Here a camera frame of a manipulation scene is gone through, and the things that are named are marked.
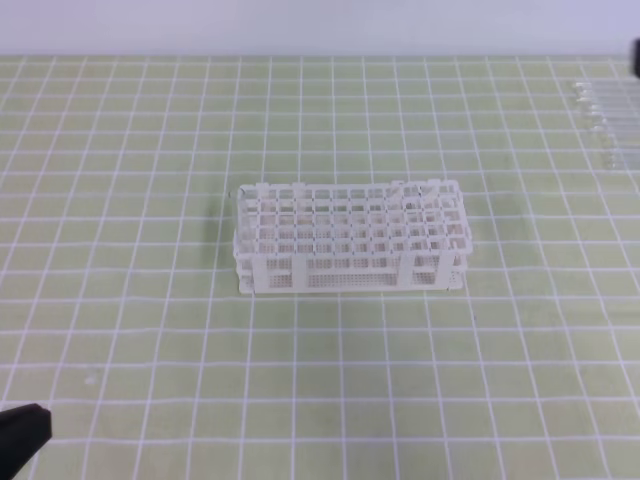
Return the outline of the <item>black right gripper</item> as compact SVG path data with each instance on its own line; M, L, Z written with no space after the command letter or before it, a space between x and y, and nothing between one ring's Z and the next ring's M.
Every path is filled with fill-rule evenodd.
M632 43L630 55L630 72L635 78L640 78L640 39Z

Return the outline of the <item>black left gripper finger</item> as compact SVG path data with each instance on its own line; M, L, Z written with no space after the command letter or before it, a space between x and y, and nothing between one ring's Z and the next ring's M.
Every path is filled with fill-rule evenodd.
M38 404L2 411L0 471L17 475L52 438L51 412Z

